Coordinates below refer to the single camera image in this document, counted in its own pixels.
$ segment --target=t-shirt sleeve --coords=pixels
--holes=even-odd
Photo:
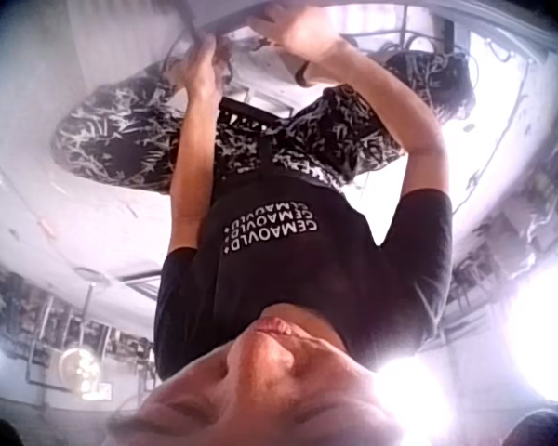
[[[440,190],[414,190],[401,199],[382,244],[405,293],[417,304],[421,338],[435,335],[452,271],[452,205]]]
[[[161,272],[161,284],[155,311],[155,365],[162,379],[166,379],[185,365],[190,331],[198,316],[194,299],[185,293],[196,255],[192,248],[180,248],[167,255]]]

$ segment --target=white ceiling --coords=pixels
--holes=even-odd
[[[52,163],[49,139],[58,120],[92,88],[161,59],[182,30],[181,20],[140,0],[49,0],[9,9],[0,19],[0,263],[78,307],[87,282],[73,268],[100,271],[114,285],[98,292],[90,315],[151,338],[154,302],[114,278],[160,268],[169,233],[167,197],[73,177]],[[414,26],[430,24],[425,11],[412,9]],[[377,7],[373,13],[380,20],[370,15],[364,26],[390,29],[396,22],[393,11],[390,6]],[[340,12],[360,15],[359,9]],[[341,25],[353,26],[347,21]],[[445,127],[454,203],[465,198],[469,178],[490,156],[527,66],[519,57],[499,62],[477,35],[472,37],[471,53],[480,67],[477,106],[467,121]],[[236,55],[236,80],[263,95],[297,108],[320,92],[288,82],[285,68],[269,50],[257,53],[255,60],[245,58]],[[263,60],[272,67],[257,63]],[[525,85],[521,111],[471,200],[455,217],[457,258],[474,243],[472,229],[532,156],[545,150],[540,144],[558,107],[558,56],[550,54],[544,65],[530,65]],[[467,124],[475,125],[470,133],[463,131]],[[358,178],[359,185],[346,190],[350,202],[367,216],[377,241],[388,228],[404,169],[401,160]]]

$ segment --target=logo text on shirt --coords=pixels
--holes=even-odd
[[[235,253],[253,243],[316,230],[318,224],[306,204],[299,202],[265,204],[236,218],[224,229],[223,253]]]

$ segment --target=leg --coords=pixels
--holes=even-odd
[[[98,88],[59,123],[54,161],[100,183],[166,191],[181,119],[165,105],[174,90],[160,63]]]
[[[384,65],[434,110],[441,123],[466,115],[474,103],[463,55],[406,51]],[[273,133],[279,140],[292,141],[296,151],[312,155],[340,186],[357,175],[380,170],[404,154],[370,106],[346,85],[328,88]],[[278,148],[275,162],[292,168],[286,161],[286,149]]]

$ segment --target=black t-shirt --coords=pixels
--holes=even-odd
[[[170,253],[155,316],[167,378],[236,336],[268,306],[320,313],[368,368],[410,355],[433,335],[451,275],[451,203],[417,190],[376,246],[337,192],[293,177],[234,190],[211,208],[199,249]]]

